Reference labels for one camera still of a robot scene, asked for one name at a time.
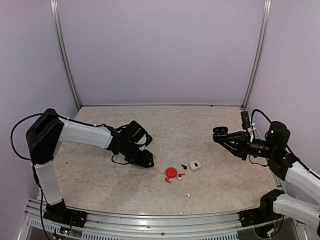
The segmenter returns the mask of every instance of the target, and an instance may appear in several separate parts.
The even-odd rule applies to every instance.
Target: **lavender wall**
[[[76,108],[59,54],[50,2],[0,1],[0,233],[14,239],[30,197],[38,190],[30,162],[15,156],[10,131],[23,117],[56,108],[73,117]],[[25,134],[34,121],[15,134],[18,151],[28,156]]]
[[[59,1],[81,102],[241,105],[263,0]]]
[[[264,111],[291,131],[289,146],[320,173],[320,4],[273,0],[259,72],[248,109]],[[263,136],[269,124],[255,117]],[[309,200],[298,188],[287,193]]]

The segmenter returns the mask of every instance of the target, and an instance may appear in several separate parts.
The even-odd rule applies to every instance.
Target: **speckled floor surface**
[[[275,188],[268,168],[242,161],[213,142],[213,127],[242,130],[238,107],[83,107],[76,119],[113,127],[136,120],[153,137],[147,149],[155,165],[118,165],[110,151],[63,143],[53,166],[67,206],[135,215],[204,214],[259,206],[260,197]],[[181,167],[194,160],[202,169]],[[185,173],[181,182],[165,181],[168,167]],[[186,193],[191,197],[182,198]]]

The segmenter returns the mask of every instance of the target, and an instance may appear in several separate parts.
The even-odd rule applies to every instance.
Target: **red bottle cap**
[[[177,176],[178,172],[177,170],[174,168],[174,167],[169,167],[166,171],[165,171],[165,175],[168,177],[168,178],[175,178]]]

